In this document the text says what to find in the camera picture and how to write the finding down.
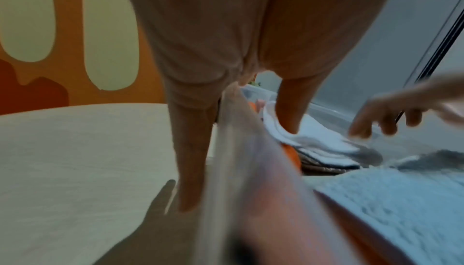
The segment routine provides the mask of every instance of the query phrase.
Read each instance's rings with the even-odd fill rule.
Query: wall mural
[[[0,0],[0,115],[163,103],[129,0]]]

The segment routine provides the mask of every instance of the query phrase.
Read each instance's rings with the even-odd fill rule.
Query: hand
[[[160,70],[179,170],[179,209],[201,200],[218,99],[272,70],[276,114],[290,133],[323,80],[385,0],[131,0]]]
[[[450,124],[464,124],[463,114],[447,104],[462,98],[464,73],[433,77],[412,88],[370,99],[357,113],[348,133],[354,137],[369,138],[372,124],[377,122],[385,135],[394,135],[398,130],[395,118],[401,111],[404,111],[406,125],[410,127],[418,126],[422,113],[427,110],[434,110]]]
[[[189,264],[198,213],[179,214],[177,196],[168,213],[175,181],[170,180],[151,203],[140,226],[117,243],[95,265]]]

